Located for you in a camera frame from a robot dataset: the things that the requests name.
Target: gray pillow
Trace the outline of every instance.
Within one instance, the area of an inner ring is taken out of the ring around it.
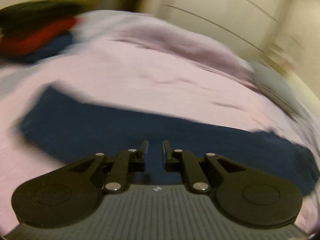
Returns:
[[[290,115],[304,113],[303,106],[283,76],[261,63],[251,65],[254,69],[253,84],[262,94]]]

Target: pink blanket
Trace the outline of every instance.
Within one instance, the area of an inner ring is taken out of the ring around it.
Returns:
[[[42,63],[40,70],[0,101],[0,234],[18,224],[10,205],[14,189],[63,165],[26,145],[14,129],[32,106],[39,88],[56,80],[73,88],[75,97],[81,93],[87,102],[242,130],[273,129],[292,142],[306,145],[299,127],[292,125],[294,121],[269,99],[240,84],[239,77],[204,70],[194,58],[114,39],[115,35],[105,35],[74,54]]]

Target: black cloth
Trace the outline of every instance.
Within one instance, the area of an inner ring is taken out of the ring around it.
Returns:
[[[248,132],[184,119],[80,103],[48,86],[34,108],[23,118],[20,129],[26,139],[64,163],[103,152],[139,148],[150,141],[147,171],[133,176],[138,184],[180,184],[178,173],[163,168],[162,141],[172,149],[207,152],[233,159],[287,179],[306,195],[319,171],[311,151],[272,132]]]

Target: mattress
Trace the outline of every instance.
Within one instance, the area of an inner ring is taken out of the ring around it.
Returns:
[[[7,65],[0,71],[0,234],[18,225],[10,204],[15,188],[64,165],[26,144],[15,128],[42,86],[52,82],[68,86],[74,97],[81,95],[88,103],[247,131],[272,130],[311,149],[319,167],[318,138],[310,133],[320,129],[312,118],[292,118],[265,96],[190,60],[109,38],[114,28],[139,17],[114,11],[86,13],[73,30],[77,44],[65,54],[27,69]]]

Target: bed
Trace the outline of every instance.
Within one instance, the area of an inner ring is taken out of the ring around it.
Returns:
[[[197,40],[199,36],[175,29],[173,37],[178,33],[182,41],[187,36],[192,42],[181,46],[183,42],[177,41],[178,46],[172,48],[174,40],[170,34],[167,34],[171,39],[169,43],[161,35],[155,35],[156,40],[161,41],[155,43],[149,39],[154,38],[152,35],[140,38],[145,26],[159,28],[160,33],[171,31],[171,25],[150,16],[94,11],[81,18],[83,23],[73,30],[77,42],[64,54],[27,68],[11,63],[0,68],[0,235],[9,233],[18,225],[10,205],[15,188],[64,165],[27,144],[15,129],[19,118],[33,106],[34,97],[43,85],[57,80],[86,103],[245,131],[273,131],[292,143],[309,148],[320,167],[320,125],[317,119],[305,108],[303,115],[289,114],[258,91],[243,77],[250,75],[247,62],[236,59],[236,56],[233,62],[220,59],[221,65],[226,66],[220,68],[219,62],[210,58],[211,51],[221,52],[219,44],[211,43],[213,40],[204,36]],[[126,26],[134,28],[127,32]],[[191,50],[183,54],[187,47]],[[188,58],[204,47],[211,51],[199,54],[201,57]],[[229,55],[226,48],[222,50],[224,55]],[[217,67],[208,67],[205,57]],[[232,64],[241,71],[229,69]],[[314,227],[305,221],[297,223],[307,232]]]

